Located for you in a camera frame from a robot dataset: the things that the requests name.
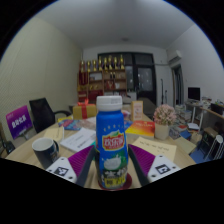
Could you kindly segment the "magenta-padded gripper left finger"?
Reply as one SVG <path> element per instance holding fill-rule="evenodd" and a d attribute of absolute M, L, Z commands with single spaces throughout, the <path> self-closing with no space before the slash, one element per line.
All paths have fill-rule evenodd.
<path fill-rule="evenodd" d="M 60 157 L 47 168 L 47 171 L 83 187 L 94 156 L 95 147 L 88 146 L 69 158 Z"/>

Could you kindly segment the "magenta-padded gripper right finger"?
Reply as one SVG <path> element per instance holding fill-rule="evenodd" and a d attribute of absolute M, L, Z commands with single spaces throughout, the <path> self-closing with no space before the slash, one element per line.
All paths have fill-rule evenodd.
<path fill-rule="evenodd" d="M 142 186 L 155 182 L 180 168 L 163 155 L 153 155 L 146 150 L 128 145 L 128 154 L 134 164 L 137 177 Z"/>

